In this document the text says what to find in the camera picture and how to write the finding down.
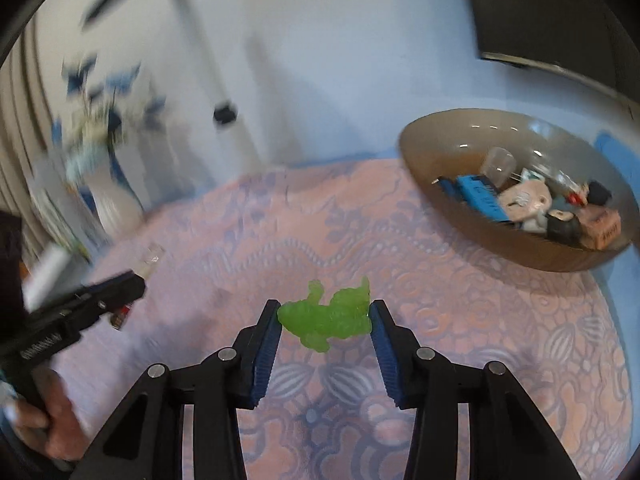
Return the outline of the person left hand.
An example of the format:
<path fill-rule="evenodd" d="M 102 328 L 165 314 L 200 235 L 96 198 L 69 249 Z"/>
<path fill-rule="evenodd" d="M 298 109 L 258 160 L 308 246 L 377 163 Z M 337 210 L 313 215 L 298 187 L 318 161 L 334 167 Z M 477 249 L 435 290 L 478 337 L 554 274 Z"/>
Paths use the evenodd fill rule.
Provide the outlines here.
<path fill-rule="evenodd" d="M 17 437 L 32 450 L 51 460 L 77 462 L 90 440 L 82 429 L 60 375 L 45 370 L 42 376 L 46 410 L 40 411 L 24 399 L 11 398 L 4 414 Z"/>

